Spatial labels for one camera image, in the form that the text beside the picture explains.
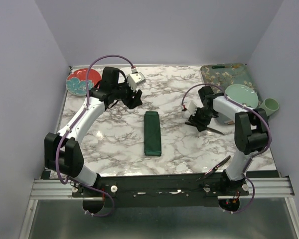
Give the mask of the dark green cloth napkin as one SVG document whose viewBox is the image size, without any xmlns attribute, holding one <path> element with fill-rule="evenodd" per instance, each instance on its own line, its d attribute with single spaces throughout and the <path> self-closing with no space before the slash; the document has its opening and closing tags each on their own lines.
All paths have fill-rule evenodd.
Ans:
<svg viewBox="0 0 299 239">
<path fill-rule="evenodd" d="M 159 114 L 146 111 L 144 115 L 144 154 L 145 156 L 161 156 L 161 132 Z"/>
</svg>

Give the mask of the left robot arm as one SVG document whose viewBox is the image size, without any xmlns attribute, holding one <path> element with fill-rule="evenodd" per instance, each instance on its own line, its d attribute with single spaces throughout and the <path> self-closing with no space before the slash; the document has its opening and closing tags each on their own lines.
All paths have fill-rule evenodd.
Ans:
<svg viewBox="0 0 299 239">
<path fill-rule="evenodd" d="M 75 116 L 57 133 L 48 133 L 44 139 L 44 165 L 58 175 L 64 174 L 84 184 L 83 190 L 88 196 L 100 193 L 101 185 L 97 182 L 99 174 L 84 165 L 80 144 L 94 121 L 116 101 L 129 109 L 142 105 L 142 91 L 137 87 L 146 81 L 145 76 L 132 68 L 131 74 L 114 67 L 103 69 L 101 80 L 89 90 L 83 105 Z"/>
</svg>

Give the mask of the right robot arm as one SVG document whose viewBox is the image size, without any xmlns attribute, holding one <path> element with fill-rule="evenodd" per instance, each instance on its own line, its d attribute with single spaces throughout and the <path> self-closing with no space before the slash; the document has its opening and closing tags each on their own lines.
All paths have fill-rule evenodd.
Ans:
<svg viewBox="0 0 299 239">
<path fill-rule="evenodd" d="M 234 141 L 236 152 L 230 165 L 223 171 L 219 189 L 225 195 L 231 195 L 246 181 L 246 172 L 253 159 L 267 151 L 272 142 L 266 111 L 253 109 L 231 99 L 224 90 L 213 92 L 215 85 L 199 84 L 198 91 L 203 106 L 195 103 L 185 103 L 181 100 L 183 111 L 190 117 L 187 124 L 195 127 L 199 132 L 209 130 L 212 118 L 219 114 L 225 115 L 234 122 Z"/>
</svg>

